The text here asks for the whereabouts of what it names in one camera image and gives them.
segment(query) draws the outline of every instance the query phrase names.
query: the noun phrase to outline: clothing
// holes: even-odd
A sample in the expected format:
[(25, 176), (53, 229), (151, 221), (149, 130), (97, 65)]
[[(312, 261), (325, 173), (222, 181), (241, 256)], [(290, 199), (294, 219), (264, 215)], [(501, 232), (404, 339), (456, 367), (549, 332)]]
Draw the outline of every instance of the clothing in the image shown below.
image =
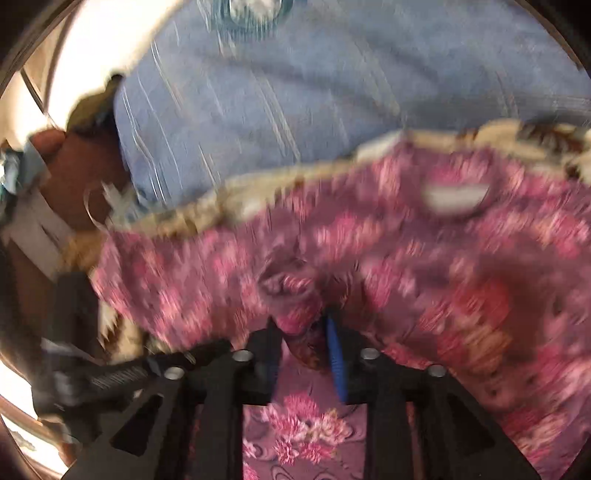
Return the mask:
[[(431, 184), (488, 190), (473, 209), (439, 217), (422, 197)], [(588, 187), (492, 150), (402, 142), (232, 229), (111, 233), (93, 280), (104, 301), (176, 348), (218, 336), (240, 346), (272, 314), (316, 369), (326, 358), (314, 322), (338, 304), (400, 363), (449, 367), (553, 480), (591, 423), (590, 203)]]
[(591, 80), (513, 0), (199, 0), (115, 99), (140, 197), (332, 160), (397, 128), (589, 117)]
[[(546, 125), (546, 130), (558, 130), (562, 140), (548, 142), (545, 141), (547, 137), (539, 139), (531, 135), (535, 132), (531, 127), (530, 124), (524, 125), (516, 120), (502, 119), (461, 133), (413, 130), (406, 131), (404, 135), (411, 138), (415, 145), (441, 152), (493, 146), (500, 153), (520, 160), (528, 168), (543, 171), (544, 174), (557, 178), (565, 178), (567, 166), (574, 166), (580, 173), (581, 181), (591, 183), (591, 154), (585, 147), (591, 141), (589, 132), (581, 136), (581, 129), (572, 125)], [(111, 230), (177, 238), (193, 236), (196, 232), (203, 232), (220, 224), (235, 225), (250, 220), (266, 205), (273, 205), (277, 192), (304, 181), (315, 181), (346, 173), (364, 163), (379, 160), (401, 138), (401, 132), (390, 132), (359, 145), (347, 159), (234, 177), (226, 180), (221, 188), (208, 192), (183, 208), (153, 213), (132, 223), (129, 223), (129, 217), (137, 218), (138, 214), (142, 213), (132, 206), (134, 191), (130, 189), (122, 197), (117, 198), (110, 189), (109, 196), (114, 201), (107, 198), (113, 210), (106, 225)], [(557, 152), (552, 145), (564, 143), (564, 138), (568, 139), (567, 145), (572, 148), (563, 148)], [(89, 272), (98, 264), (101, 248), (101, 232), (78, 235), (64, 252), (66, 271)], [(111, 353), (111, 361), (117, 362), (139, 356), (144, 348), (142, 330), (131, 319), (115, 312), (104, 302), (101, 303), (99, 337)], [(170, 350), (168, 345), (153, 336), (145, 347), (150, 351)]]
[(365, 405), (339, 402), (328, 372), (284, 349), (271, 404), (244, 407), (245, 480), (363, 478), (366, 418)]

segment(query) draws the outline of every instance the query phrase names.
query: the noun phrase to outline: metal bolt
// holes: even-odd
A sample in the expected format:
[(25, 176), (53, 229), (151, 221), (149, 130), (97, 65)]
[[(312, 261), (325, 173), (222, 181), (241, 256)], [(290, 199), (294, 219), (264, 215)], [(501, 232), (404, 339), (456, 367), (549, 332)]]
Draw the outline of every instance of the metal bolt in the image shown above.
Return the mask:
[(237, 352), (234, 352), (234, 355), (232, 355), (232, 358), (236, 362), (250, 362), (252, 357), (254, 357), (254, 355), (248, 350), (238, 350)]
[(361, 350), (361, 358), (363, 360), (375, 360), (379, 357), (379, 352), (375, 348), (364, 348)]
[(184, 370), (180, 367), (170, 367), (164, 372), (164, 378), (180, 380), (184, 376)]
[(447, 368), (445, 368), (443, 365), (435, 364), (427, 368), (427, 373), (432, 377), (441, 378), (446, 376)]

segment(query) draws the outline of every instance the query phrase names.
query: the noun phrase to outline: pink flower pattern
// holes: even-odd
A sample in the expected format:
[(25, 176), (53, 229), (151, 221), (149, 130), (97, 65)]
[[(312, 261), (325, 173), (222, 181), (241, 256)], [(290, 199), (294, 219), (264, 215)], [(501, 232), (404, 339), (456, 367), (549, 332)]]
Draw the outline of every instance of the pink flower pattern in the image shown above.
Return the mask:
[(242, 454), (246, 458), (256, 457), (256, 447), (246, 439), (242, 439)]
[(256, 470), (246, 462), (242, 462), (242, 478), (243, 480), (259, 480)]
[(316, 402), (304, 392), (284, 397), (283, 406), (263, 407), (260, 420), (273, 428), (274, 451), (279, 463), (289, 465), (298, 458), (314, 464), (332, 458), (335, 447), (352, 433), (350, 425), (339, 418), (335, 409), (321, 414)]
[[(425, 181), (487, 184), (489, 193), (473, 215), (448, 221), (426, 208)], [(271, 314), (317, 369), (327, 362), (313, 324), (339, 304), (349, 326), (401, 364), (447, 365), (544, 480), (556, 480), (591, 430), (591, 416), (573, 407), (591, 393), (589, 205), (590, 188), (492, 150), (450, 155), (402, 142), (232, 228), (188, 239), (112, 232), (93, 284), (174, 348), (219, 337), (242, 345)], [(285, 465), (331, 462), (355, 431), (301, 392), (257, 418)], [(245, 446), (245, 459), (258, 454)]]

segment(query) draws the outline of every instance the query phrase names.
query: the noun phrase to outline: floral blanket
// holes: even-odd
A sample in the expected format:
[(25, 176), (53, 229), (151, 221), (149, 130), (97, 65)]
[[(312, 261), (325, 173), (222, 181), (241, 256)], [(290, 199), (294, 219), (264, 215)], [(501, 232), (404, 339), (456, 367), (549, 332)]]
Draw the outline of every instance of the floral blanket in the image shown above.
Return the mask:
[[(485, 193), (436, 213), (434, 187)], [(176, 348), (220, 336), (242, 345), (272, 314), (306, 385), (330, 385), (316, 320), (338, 304), (399, 363), (447, 365), (554, 480), (590, 431), (590, 206), (588, 187), (492, 150), (402, 142), (234, 228), (177, 240), (111, 233), (94, 283)], [(332, 410), (329, 387), (287, 384), (274, 405), (247, 414), (246, 477), (358, 478), (362, 420)]]

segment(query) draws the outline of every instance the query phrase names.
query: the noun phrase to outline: black metal frame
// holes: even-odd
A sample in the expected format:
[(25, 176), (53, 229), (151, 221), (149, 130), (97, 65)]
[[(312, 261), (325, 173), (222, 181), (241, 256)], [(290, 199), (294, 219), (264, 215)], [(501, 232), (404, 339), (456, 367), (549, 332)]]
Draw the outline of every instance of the black metal frame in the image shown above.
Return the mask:
[[(33, 402), (40, 418), (61, 418), (65, 441), (84, 446), (64, 480), (178, 480), (187, 471), (193, 480), (241, 480), (242, 407), (272, 399), (282, 343), (275, 322), (269, 319), (266, 329), (252, 333), (239, 352), (218, 340), (100, 366), (63, 348), (79, 338), (80, 318), (95, 311), (92, 289), (80, 274), (67, 275), (58, 287), (61, 301), (52, 323), (59, 329), (50, 329), (46, 339), (47, 369), (33, 385)], [(540, 480), (444, 367), (398, 365), (343, 326), (337, 310), (319, 321), (341, 400), (368, 406), (365, 480), (414, 480), (409, 403), (426, 478)], [(141, 395), (132, 400), (138, 390)], [(122, 406), (122, 413), (101, 423), (105, 411)], [(196, 419), (194, 458), (187, 458)], [(588, 480), (590, 472), (591, 440), (561, 480)]]

